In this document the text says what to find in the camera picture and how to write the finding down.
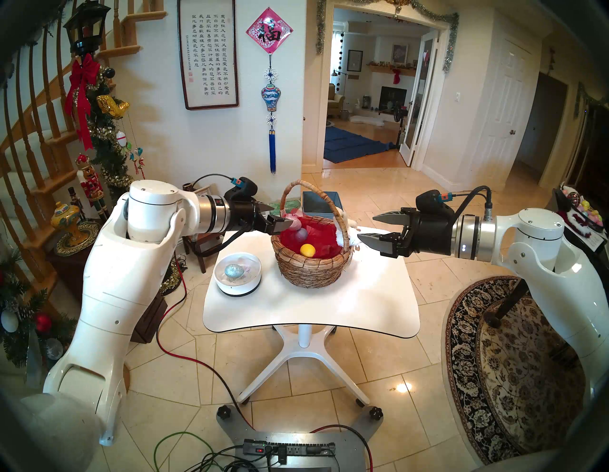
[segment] basket handle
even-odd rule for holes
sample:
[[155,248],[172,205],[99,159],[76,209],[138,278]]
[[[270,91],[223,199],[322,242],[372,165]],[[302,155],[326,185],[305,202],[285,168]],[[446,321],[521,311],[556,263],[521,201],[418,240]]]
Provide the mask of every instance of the basket handle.
[[283,195],[281,196],[281,203],[279,204],[279,209],[281,214],[284,214],[285,212],[285,208],[286,208],[286,198],[288,193],[291,192],[291,190],[296,187],[297,185],[300,185],[302,187],[306,187],[309,190],[315,192],[317,195],[319,195],[321,198],[324,199],[324,201],[329,205],[330,209],[332,210],[332,213],[334,213],[334,216],[336,217],[336,221],[338,221],[339,223],[339,227],[340,230],[343,233],[343,253],[346,253],[350,250],[349,247],[349,233],[347,232],[347,225],[345,224],[345,221],[342,219],[342,216],[340,215],[340,213],[338,212],[338,210],[336,209],[336,206],[334,205],[334,202],[332,201],[332,199],[330,197],[328,197],[323,191],[319,190],[319,188],[317,188],[316,186],[314,186],[312,183],[308,183],[304,180],[294,180],[292,183],[288,184],[288,186],[286,187],[286,189],[283,191]]

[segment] blue tassel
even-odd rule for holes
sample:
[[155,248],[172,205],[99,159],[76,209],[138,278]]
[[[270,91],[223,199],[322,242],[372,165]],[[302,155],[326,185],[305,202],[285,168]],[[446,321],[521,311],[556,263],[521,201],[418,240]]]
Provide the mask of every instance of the blue tassel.
[[269,131],[270,172],[274,174],[275,168],[275,131]]

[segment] red cable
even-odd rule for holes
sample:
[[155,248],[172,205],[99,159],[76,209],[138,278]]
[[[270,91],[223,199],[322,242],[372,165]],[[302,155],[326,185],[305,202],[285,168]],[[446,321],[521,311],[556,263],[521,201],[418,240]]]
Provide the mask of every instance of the red cable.
[[[184,295],[186,296],[187,290],[186,290],[186,282],[184,282],[184,276],[182,275],[182,271],[180,270],[180,264],[177,261],[175,254],[174,254],[174,261],[175,261],[175,266],[178,268],[178,273],[180,274],[180,278],[182,280],[182,285],[184,285]],[[170,308],[167,308],[167,311],[163,314],[163,317],[161,318],[161,321],[163,321],[163,319],[165,318],[165,316],[167,316],[167,313],[169,313],[171,310],[173,310],[176,306],[178,306],[180,303],[182,303],[182,300],[178,301],[177,303],[173,304]],[[185,359],[186,361],[192,361],[192,362],[196,362],[197,364],[201,364],[204,367],[207,367],[208,369],[210,369],[213,373],[215,373],[220,380],[222,380],[222,383],[224,383],[225,387],[227,387],[228,390],[228,386],[226,386],[226,383],[224,382],[224,379],[222,379],[222,377],[220,377],[220,374],[218,374],[218,372],[215,371],[215,369],[210,366],[207,365],[206,363],[198,360],[198,359],[193,359],[193,358],[189,358],[187,356],[180,356],[179,354],[173,354],[170,353],[169,351],[167,351],[167,349],[165,349],[162,345],[161,345],[161,341],[158,338],[158,332],[161,329],[161,325],[159,323],[159,327],[157,329],[157,344],[158,346],[161,348],[161,351],[163,351],[165,354],[169,354],[170,356],[172,356],[173,358],[178,358],[178,359]],[[228,391],[228,394],[231,396],[231,398],[234,401],[233,398],[233,394],[231,393],[231,391]],[[246,417],[243,416],[243,413],[241,412],[241,410],[239,409],[239,407],[237,407],[237,411],[241,414],[241,417],[243,418],[243,420],[247,423],[247,426],[249,426],[250,428],[254,429],[254,427],[250,424],[249,421],[247,421]]]

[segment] green cable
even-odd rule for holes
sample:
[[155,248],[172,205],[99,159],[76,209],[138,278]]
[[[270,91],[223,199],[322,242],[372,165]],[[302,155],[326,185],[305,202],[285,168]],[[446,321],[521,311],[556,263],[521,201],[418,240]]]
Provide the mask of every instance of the green cable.
[[[152,454],[152,460],[154,461],[154,468],[157,470],[157,472],[160,472],[160,471],[159,471],[159,469],[158,469],[158,465],[157,465],[157,449],[158,449],[158,447],[161,445],[161,443],[162,443],[163,441],[165,441],[166,439],[169,439],[170,437],[175,436],[175,435],[177,435],[177,434],[189,434],[189,435],[191,435],[191,436],[194,436],[194,437],[195,437],[195,438],[197,438],[199,441],[201,441],[203,444],[205,444],[205,445],[206,445],[206,446],[209,448],[209,450],[211,451],[211,453],[212,453],[212,454],[215,454],[214,450],[211,448],[211,446],[209,445],[209,443],[208,443],[208,442],[207,442],[205,439],[201,439],[201,438],[200,438],[199,436],[197,436],[196,434],[193,434],[193,433],[188,432],[188,431],[178,431],[178,432],[175,432],[175,433],[170,434],[169,436],[165,436],[163,439],[161,439],[161,440],[160,440],[160,441],[157,443],[156,447],[154,448],[154,453]],[[220,465],[218,465],[218,464],[217,464],[215,461],[213,461],[211,464],[209,464],[209,465],[207,466],[207,469],[205,469],[205,471],[204,471],[204,472],[207,472],[207,471],[208,471],[208,470],[211,468],[211,466],[212,466],[212,465],[215,465],[216,467],[218,467],[218,469],[222,470],[222,467],[220,467]]]

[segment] lantern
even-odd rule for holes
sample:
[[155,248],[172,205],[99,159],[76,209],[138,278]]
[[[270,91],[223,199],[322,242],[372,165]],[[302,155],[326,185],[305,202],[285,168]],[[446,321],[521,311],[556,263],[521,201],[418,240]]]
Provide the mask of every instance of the lantern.
[[93,55],[102,44],[104,22],[110,7],[100,5],[97,0],[86,0],[63,26],[70,39],[70,51],[83,57]]

